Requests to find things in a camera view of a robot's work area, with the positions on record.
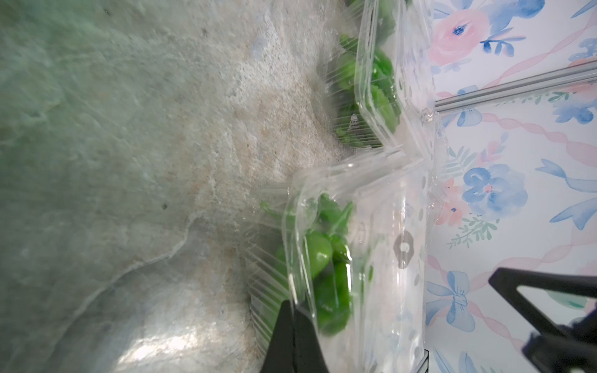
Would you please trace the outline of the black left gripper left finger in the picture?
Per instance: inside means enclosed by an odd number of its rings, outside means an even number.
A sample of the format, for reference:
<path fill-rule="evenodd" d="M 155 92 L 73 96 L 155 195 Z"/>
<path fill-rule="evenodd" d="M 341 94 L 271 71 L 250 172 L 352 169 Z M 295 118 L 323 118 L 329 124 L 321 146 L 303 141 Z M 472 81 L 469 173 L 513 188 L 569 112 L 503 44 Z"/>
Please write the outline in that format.
<path fill-rule="evenodd" d="M 293 373 L 294 316 L 289 300 L 281 303 L 261 373 Z"/>

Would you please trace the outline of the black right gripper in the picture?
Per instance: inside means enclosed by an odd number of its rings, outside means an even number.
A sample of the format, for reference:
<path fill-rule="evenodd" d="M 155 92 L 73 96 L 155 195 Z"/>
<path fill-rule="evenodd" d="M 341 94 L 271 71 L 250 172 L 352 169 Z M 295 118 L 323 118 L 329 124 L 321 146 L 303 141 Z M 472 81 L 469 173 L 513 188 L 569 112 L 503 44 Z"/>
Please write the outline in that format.
<path fill-rule="evenodd" d="M 489 284 L 540 334 L 522 349 L 538 372 L 596 372 L 596 310 L 572 327 L 558 326 L 518 288 L 596 297 L 596 278 L 499 267 Z"/>

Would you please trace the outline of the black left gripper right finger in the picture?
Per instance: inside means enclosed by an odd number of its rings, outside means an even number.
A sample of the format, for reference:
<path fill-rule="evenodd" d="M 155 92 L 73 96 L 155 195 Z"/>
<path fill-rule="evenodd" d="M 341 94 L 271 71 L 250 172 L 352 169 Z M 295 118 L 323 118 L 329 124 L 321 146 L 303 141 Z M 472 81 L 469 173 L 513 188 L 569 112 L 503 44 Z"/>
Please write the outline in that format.
<path fill-rule="evenodd" d="M 328 373 L 311 318 L 295 308 L 293 315 L 293 368 L 297 373 Z"/>

